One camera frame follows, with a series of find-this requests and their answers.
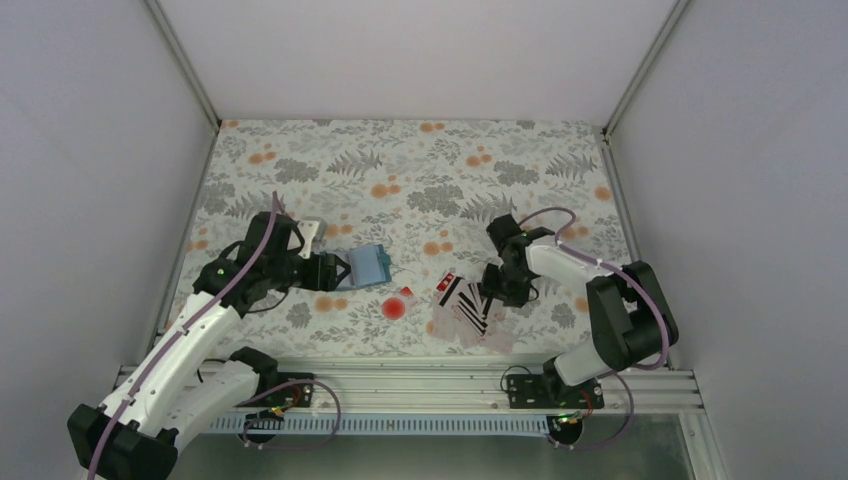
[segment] floral pattern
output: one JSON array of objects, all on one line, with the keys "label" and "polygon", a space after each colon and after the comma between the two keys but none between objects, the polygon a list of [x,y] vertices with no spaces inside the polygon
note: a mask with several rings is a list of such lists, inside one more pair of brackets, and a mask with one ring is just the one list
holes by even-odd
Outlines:
[{"label": "floral pattern", "polygon": [[[243,238],[276,190],[293,218],[327,223],[317,250],[381,243],[393,282],[351,292],[294,289],[274,310],[251,314],[213,352],[252,346],[274,356],[486,355],[434,338],[431,299],[446,272],[479,279],[497,252],[493,218],[572,208],[575,247],[627,261],[621,223],[590,125],[534,121],[229,120],[222,124],[201,191],[170,319],[200,269]],[[557,213],[530,227],[556,229]],[[539,300],[508,308],[497,329],[514,353],[562,352],[589,334],[585,292],[545,278]],[[382,303],[408,286],[421,300],[396,321]],[[272,306],[276,292],[255,305]]]}]

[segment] black cable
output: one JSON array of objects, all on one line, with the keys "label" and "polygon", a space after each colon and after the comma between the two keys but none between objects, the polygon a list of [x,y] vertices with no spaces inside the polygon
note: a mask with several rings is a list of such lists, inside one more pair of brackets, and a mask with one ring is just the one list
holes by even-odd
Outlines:
[{"label": "black cable", "polygon": [[288,297],[288,296],[289,296],[289,292],[286,291],[286,293],[283,294],[283,297],[280,298],[280,300],[277,303],[275,303],[274,305],[271,305],[268,308],[260,308],[259,310],[249,310],[247,313],[262,313],[262,312],[267,312],[269,310],[273,310],[273,309],[279,307],[280,304],[283,303],[283,300],[285,300],[286,297]]},{"label": "black cable", "polygon": [[501,391],[504,392],[504,393],[509,393],[509,390],[504,388],[503,381],[506,378],[506,374],[509,373],[509,371],[512,370],[513,368],[523,368],[524,371],[527,372],[527,375],[533,375],[533,372],[531,372],[530,369],[525,367],[524,365],[510,365],[509,368],[504,370],[503,375],[501,375]]},{"label": "black cable", "polygon": [[[220,359],[220,358],[207,358],[203,362],[204,363],[206,363],[206,362],[227,363],[226,360],[223,360],[223,359]],[[203,375],[200,374],[199,368],[197,369],[197,379],[200,380],[200,383],[203,383]]]}]

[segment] metal frame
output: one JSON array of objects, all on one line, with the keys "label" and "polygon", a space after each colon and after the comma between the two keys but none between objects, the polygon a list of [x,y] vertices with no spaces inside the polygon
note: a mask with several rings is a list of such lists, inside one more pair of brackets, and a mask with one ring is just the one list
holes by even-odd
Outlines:
[{"label": "metal frame", "polygon": [[680,428],[695,480],[727,480],[706,412],[681,413]]},{"label": "metal frame", "polygon": [[[342,398],[345,414],[391,415],[554,415],[573,410],[511,410],[500,379],[510,365],[539,371],[550,354],[432,358],[335,358],[280,359],[280,369],[310,372]],[[213,375],[218,364],[206,364],[201,372]],[[135,367],[123,367],[122,383]],[[636,404],[636,413],[699,413],[703,409],[698,385],[691,371],[623,372]],[[196,380],[186,386],[197,386]],[[627,394],[614,378],[601,380],[606,407],[596,414],[622,415]],[[314,414],[331,414],[335,406],[329,395],[316,390]]]},{"label": "metal frame", "polygon": [[186,248],[188,247],[189,240],[191,240],[191,227],[194,225],[194,218],[197,215],[197,210],[200,208],[200,198],[203,194],[203,185],[206,181],[206,174],[209,172],[209,166],[212,164],[212,154],[215,153],[215,145],[217,143],[218,135],[216,134],[215,138],[213,138],[209,144],[209,151],[206,154],[203,171],[200,173],[197,188],[194,189],[194,198],[191,200],[191,212],[189,213],[189,216],[186,219],[186,224],[183,227],[182,236],[180,237],[180,248],[177,250],[177,257],[171,265],[171,273],[168,276],[168,283],[165,286],[162,301],[156,309],[156,320],[153,324],[152,331],[149,334],[150,337],[145,344],[144,351],[139,352],[136,356],[136,363],[141,362],[144,359],[144,356],[153,349],[153,346],[159,338],[161,338],[162,334],[165,333],[165,323],[168,321],[168,314],[171,312],[171,305],[174,303],[174,296],[177,293],[177,282],[180,279],[180,272],[183,269],[183,261],[186,256]]},{"label": "metal frame", "polygon": [[650,48],[648,48],[648,52],[645,54],[645,57],[642,58],[642,62],[636,69],[636,73],[633,75],[633,78],[630,79],[630,83],[624,90],[624,94],[615,106],[615,110],[613,110],[605,128],[604,133],[607,135],[612,135],[612,133],[615,132],[616,127],[618,127],[619,122],[621,122],[621,117],[624,115],[627,107],[630,106],[630,103],[633,101],[633,98],[639,90],[639,87],[642,85],[642,82],[644,82],[645,78],[647,78],[651,68],[656,63],[657,58],[659,58],[660,52],[665,47],[666,43],[668,43],[668,40],[674,31],[674,27],[680,22],[681,17],[691,3],[692,0],[677,0],[674,6],[671,7],[668,17],[666,17],[665,22],[663,22],[662,27],[660,27],[660,31],[657,32],[657,36],[651,43]]},{"label": "metal frame", "polygon": [[188,82],[194,97],[197,99],[197,103],[203,110],[204,115],[206,115],[206,119],[209,120],[212,130],[215,133],[218,133],[218,126],[221,119],[215,112],[215,108],[212,106],[212,102],[209,100],[209,96],[206,94],[203,84],[200,83],[197,73],[195,73],[194,68],[191,66],[191,62],[189,61],[185,50],[183,50],[182,45],[180,45],[180,41],[177,39],[174,29],[168,21],[168,16],[165,14],[165,10],[163,10],[162,5],[159,4],[159,0],[144,0],[144,4],[150,12],[153,23],[156,24],[156,27],[159,29],[159,33],[162,35],[162,40],[167,44],[168,49],[171,51],[171,55],[174,57],[174,61],[177,62],[177,66],[179,66],[183,76]]},{"label": "metal frame", "polygon": [[601,127],[593,127],[595,141],[598,142],[598,148],[601,150],[601,158],[604,162],[604,168],[607,171],[607,179],[610,182],[612,190],[612,198],[615,201],[615,209],[618,211],[618,218],[621,220],[621,228],[624,230],[624,241],[627,243],[627,250],[630,252],[631,260],[641,260],[642,255],[639,251],[639,243],[636,241],[636,233],[633,229],[633,222],[630,219],[630,211],[627,209],[627,202],[624,201],[624,191],[621,188],[621,180],[618,177],[618,169],[615,166],[615,158],[612,155],[612,147],[609,144],[609,136],[604,134],[604,129]]}]

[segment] metal floor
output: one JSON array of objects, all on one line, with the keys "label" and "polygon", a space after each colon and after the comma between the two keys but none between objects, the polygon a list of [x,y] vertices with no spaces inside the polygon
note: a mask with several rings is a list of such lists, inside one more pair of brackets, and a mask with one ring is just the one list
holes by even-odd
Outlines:
[{"label": "metal floor", "polygon": [[[622,418],[587,420],[587,441],[612,435]],[[274,440],[303,445],[315,436]],[[608,448],[554,450],[522,437],[340,436],[313,452],[246,449],[235,435],[201,435],[182,454],[171,480],[329,479],[690,479],[685,439],[676,415],[640,415]]]}]

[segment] wire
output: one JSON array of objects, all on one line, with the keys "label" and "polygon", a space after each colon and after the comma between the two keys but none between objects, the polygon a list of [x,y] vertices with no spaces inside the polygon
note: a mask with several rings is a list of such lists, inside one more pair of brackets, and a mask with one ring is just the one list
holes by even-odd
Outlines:
[{"label": "wire", "polygon": [[273,310],[273,309],[275,309],[275,308],[279,307],[279,306],[280,306],[280,304],[281,304],[281,303],[283,303],[283,300],[285,300],[285,299],[286,299],[286,297],[288,297],[288,296],[289,296],[289,291],[288,291],[288,290],[286,290],[286,293],[284,293],[284,294],[283,294],[283,296],[282,296],[282,298],[280,298],[279,300],[277,300],[277,303],[275,303],[274,305],[271,305],[271,306],[270,306],[270,307],[268,307],[268,308],[260,308],[260,309],[258,309],[258,310],[248,310],[248,311],[245,313],[245,315],[247,315],[248,313],[262,313],[262,312],[267,312],[267,311]]},{"label": "wire", "polygon": [[565,212],[565,213],[571,215],[571,219],[568,221],[568,223],[566,223],[565,225],[562,226],[562,228],[557,230],[556,235],[554,237],[555,241],[557,243],[557,246],[560,248],[560,250],[564,251],[565,253],[571,255],[574,258],[577,258],[578,260],[582,260],[583,262],[585,262],[589,265],[597,265],[598,267],[604,268],[605,270],[609,270],[610,272],[621,277],[627,283],[627,285],[630,288],[632,288],[633,290],[636,291],[637,294],[639,294],[639,296],[642,298],[642,301],[645,302],[645,304],[651,310],[651,313],[654,315],[654,319],[656,320],[657,326],[660,329],[660,338],[662,339],[662,348],[660,350],[660,358],[658,358],[656,362],[654,362],[650,365],[642,365],[641,363],[636,363],[636,364],[633,364],[633,367],[641,369],[641,370],[656,370],[657,368],[665,365],[665,362],[668,359],[668,349],[669,349],[668,328],[665,325],[665,320],[663,320],[663,316],[662,316],[662,313],[660,313],[659,307],[657,307],[657,304],[653,301],[653,299],[651,299],[650,295],[648,295],[648,292],[646,292],[645,289],[642,288],[642,286],[639,285],[636,282],[636,280],[634,280],[630,275],[624,273],[624,271],[622,271],[620,268],[616,267],[615,265],[607,263],[600,258],[593,258],[590,255],[586,255],[585,253],[583,253],[579,250],[576,250],[574,248],[571,248],[568,245],[566,245],[564,242],[560,241],[560,238],[565,233],[565,231],[568,229],[568,227],[570,227],[571,225],[574,224],[574,222],[577,221],[577,214],[574,213],[573,210],[566,208],[566,207],[543,208],[541,210],[537,210],[537,211],[531,213],[530,215],[524,217],[524,219],[521,220],[521,222],[519,222],[519,225],[521,225],[522,223],[526,222],[527,220],[535,217],[536,215],[540,215],[542,213],[552,212],[552,211]]},{"label": "wire", "polygon": [[571,209],[568,209],[568,208],[565,208],[565,207],[546,207],[546,208],[543,208],[541,210],[536,210],[535,212],[531,213],[530,215],[527,215],[526,217],[522,218],[521,221],[518,222],[518,226],[523,225],[525,222],[527,222],[528,220],[530,220],[533,217],[536,217],[538,215],[541,215],[543,213],[548,213],[548,212],[565,212],[565,213],[571,215],[571,220],[569,220],[568,223],[565,224],[564,228],[570,227],[571,225],[574,224],[574,222],[577,221],[577,215]]},{"label": "wire", "polygon": [[280,391],[284,388],[289,388],[289,387],[294,386],[294,385],[317,385],[317,386],[323,388],[324,390],[326,390],[327,393],[329,393],[330,396],[333,397],[333,402],[335,402],[335,404],[336,404],[336,422],[333,424],[333,428],[330,431],[330,434],[327,435],[326,437],[324,437],[324,439],[321,440],[320,442],[313,443],[313,444],[310,444],[310,445],[298,445],[298,446],[264,445],[264,444],[261,444],[261,443],[253,442],[253,441],[251,441],[250,439],[247,438],[247,431],[250,430],[250,427],[252,427],[256,423],[259,423],[259,422],[265,420],[263,418],[254,418],[253,420],[250,420],[250,421],[248,421],[244,424],[244,429],[241,432],[241,439],[244,441],[245,446],[255,447],[255,448],[258,448],[259,450],[280,450],[280,451],[286,451],[286,452],[306,452],[306,451],[309,451],[309,450],[315,450],[317,448],[323,447],[324,445],[330,443],[330,441],[333,438],[335,438],[336,433],[339,431],[339,428],[341,427],[341,424],[342,424],[342,404],[339,401],[339,397],[336,395],[336,392],[334,392],[332,388],[328,387],[327,385],[325,385],[322,382],[319,382],[318,380],[304,379],[304,380],[292,380],[290,382],[281,383],[274,388],[271,388],[271,389],[269,389],[265,392],[260,393],[259,395],[255,395],[255,396],[239,403],[236,406],[237,407],[248,406],[248,405],[250,405],[251,403],[253,403],[257,400],[261,400],[261,399],[267,397],[268,395],[271,395],[272,393],[276,393],[276,392],[278,392],[278,391]]},{"label": "wire", "polygon": [[583,417],[584,419],[586,419],[592,416],[592,412],[595,411],[595,408],[592,406],[592,398],[589,396],[588,393],[584,392],[583,390],[580,390],[580,394],[583,395],[583,398],[586,400],[586,416]]},{"label": "wire", "polygon": [[[567,448],[568,450],[580,452],[587,450],[598,450],[600,448],[608,447],[610,444],[620,439],[621,436],[624,435],[624,432],[626,432],[630,428],[630,425],[633,423],[633,413],[636,410],[636,406],[633,403],[633,391],[630,390],[630,386],[627,385],[627,382],[625,382],[623,378],[621,378],[621,375],[616,372],[608,372],[604,376],[610,375],[617,378],[618,381],[621,382],[622,385],[624,385],[624,390],[627,391],[627,399],[630,402],[630,408],[627,412],[627,417],[625,417],[624,419],[624,425],[621,426],[621,428],[618,430],[618,432],[615,433],[615,435],[606,440],[603,440],[598,443],[593,443],[591,445],[566,445],[565,448]],[[560,447],[560,443],[556,441],[554,437],[550,436],[550,434],[547,435],[547,437],[548,441],[554,444],[554,448]]]},{"label": "wire", "polygon": [[[265,234],[262,236],[262,240],[260,240],[259,245],[256,246],[256,251],[253,252],[253,255],[250,256],[250,258],[247,260],[247,262],[245,262],[244,266],[241,267],[241,270],[239,270],[239,272],[232,278],[232,280],[230,280],[230,282],[226,286],[224,286],[224,288],[222,288],[221,291],[218,292],[218,294],[215,295],[214,298],[209,300],[206,305],[204,305],[200,310],[195,312],[194,315],[192,315],[191,318],[186,321],[182,331],[187,331],[192,325],[194,325],[198,320],[200,320],[200,318],[203,317],[206,312],[208,312],[212,309],[212,307],[217,305],[224,297],[224,295],[229,293],[230,290],[232,290],[233,287],[235,287],[236,284],[238,284],[238,282],[240,282],[241,279],[244,278],[244,276],[250,270],[250,267],[252,267],[253,264],[256,263],[256,260],[259,258],[259,255],[262,254],[262,251],[265,249],[265,245],[268,244],[268,239],[271,238],[271,232],[274,229],[274,222],[277,217],[277,209],[279,209],[280,211],[282,211],[283,209],[282,205],[280,205],[280,200],[277,198],[277,192],[273,192],[271,197],[272,208],[271,215],[268,218],[268,226],[265,228]],[[112,431],[115,429],[115,426],[118,424],[118,421],[120,420],[121,416],[127,410],[127,407],[129,407],[130,402],[134,399],[135,395],[139,392],[139,390],[141,390],[142,384],[147,379],[147,377],[150,376],[150,373],[153,371],[156,365],[159,364],[165,354],[168,353],[171,347],[173,347],[177,340],[179,340],[179,338],[182,336],[182,332],[175,332],[173,335],[171,335],[170,338],[168,338],[168,340],[166,340],[162,344],[162,348],[156,351],[156,353],[153,354],[153,357],[151,357],[149,361],[146,361],[144,369],[141,370],[141,373],[139,374],[138,378],[135,379],[135,382],[133,383],[132,387],[130,387],[129,391],[127,392],[127,397],[129,398],[125,398],[121,401],[120,405],[118,405],[118,408],[115,409],[115,413],[112,414],[112,418],[110,418],[109,422],[106,424],[106,428],[103,429],[103,433],[100,434],[100,439],[97,440],[97,445],[94,447],[94,453],[92,453],[91,455],[91,462],[89,462],[88,475],[86,477],[87,480],[95,480],[95,477],[97,476],[97,468],[100,465],[100,458],[103,455],[103,449],[106,448],[106,442],[109,440],[109,436],[112,434]]]},{"label": "wire", "polygon": [[[226,360],[223,360],[223,359],[220,359],[220,358],[207,358],[202,363],[206,363],[206,362],[227,363]],[[197,369],[197,379],[200,380],[200,383],[203,383],[203,375],[200,374],[199,368]]]},{"label": "wire", "polygon": [[527,372],[527,375],[533,375],[533,372],[531,372],[530,369],[525,367],[524,365],[510,365],[506,370],[504,370],[503,375],[501,375],[501,391],[504,393],[509,393],[509,390],[504,388],[503,381],[506,378],[506,374],[509,373],[509,371],[513,368],[523,368],[524,371]]}]

